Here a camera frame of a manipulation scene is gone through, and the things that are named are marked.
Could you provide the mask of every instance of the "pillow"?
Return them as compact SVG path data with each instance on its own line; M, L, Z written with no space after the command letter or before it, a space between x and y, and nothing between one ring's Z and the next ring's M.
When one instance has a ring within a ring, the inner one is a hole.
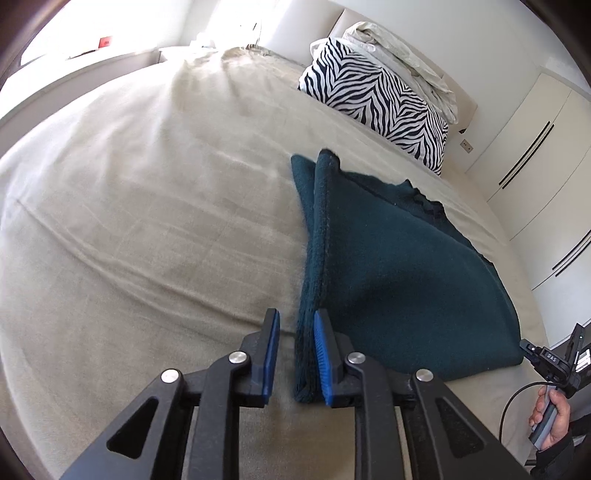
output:
M337 38L318 48L300 90L367 125L436 174L441 173L447 122L398 75Z

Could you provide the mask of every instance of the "windowsill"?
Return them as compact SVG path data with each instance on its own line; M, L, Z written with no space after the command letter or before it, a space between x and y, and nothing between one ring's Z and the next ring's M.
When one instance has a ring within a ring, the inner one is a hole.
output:
M56 82L65 81L71 75L98 64L153 51L148 48L130 51L115 46L104 47L74 59L41 57L11 75L0 90L0 125L14 114L20 106L35 93Z

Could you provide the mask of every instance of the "metal bolt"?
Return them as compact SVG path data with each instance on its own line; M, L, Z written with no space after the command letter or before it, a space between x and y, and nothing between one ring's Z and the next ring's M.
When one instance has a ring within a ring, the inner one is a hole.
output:
M426 368L417 370L417 373L415 375L421 382L430 382L431 380L433 380L433 372L427 370Z
M237 352L232 352L230 353L230 355L228 355L228 360L230 360L231 364L241 364L243 362L246 362L247 358L248 355L244 352L241 352L240 350L238 350Z
M347 355L347 360L350 364L362 364L365 362L365 355L361 352L351 352L349 355Z
M173 383L176 382L179 378L179 374L178 374L178 370L175 370L174 368L171 368L169 370L165 370L164 372L162 372L162 375L160 375L160 380L162 380L164 383Z

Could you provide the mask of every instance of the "black sleeve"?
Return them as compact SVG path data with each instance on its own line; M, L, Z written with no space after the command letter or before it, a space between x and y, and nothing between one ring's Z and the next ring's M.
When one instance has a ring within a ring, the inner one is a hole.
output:
M536 480L559 480L574 456L573 437L566 436L552 447L535 454L536 465L530 474Z

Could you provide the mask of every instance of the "black cable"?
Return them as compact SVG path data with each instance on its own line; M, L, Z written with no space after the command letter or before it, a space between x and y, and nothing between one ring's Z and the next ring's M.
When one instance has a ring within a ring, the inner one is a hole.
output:
M517 395L519 395L521 392L523 392L527 388L534 387L535 385L550 385L551 387L557 387L557 388L564 387L564 385L559 385L559 384L552 383L552 382L533 382L533 383L527 384L524 387L521 387L518 391L516 391L513 394L513 396L509 399L509 401L507 402L507 405L505 405L505 410L503 410L503 415L501 415L501 424L499 425L499 442L502 443L502 438L503 438L503 422L505 421L505 415L507 413L507 409L509 409L509 405L511 405L511 402L513 400L515 400L515 397Z

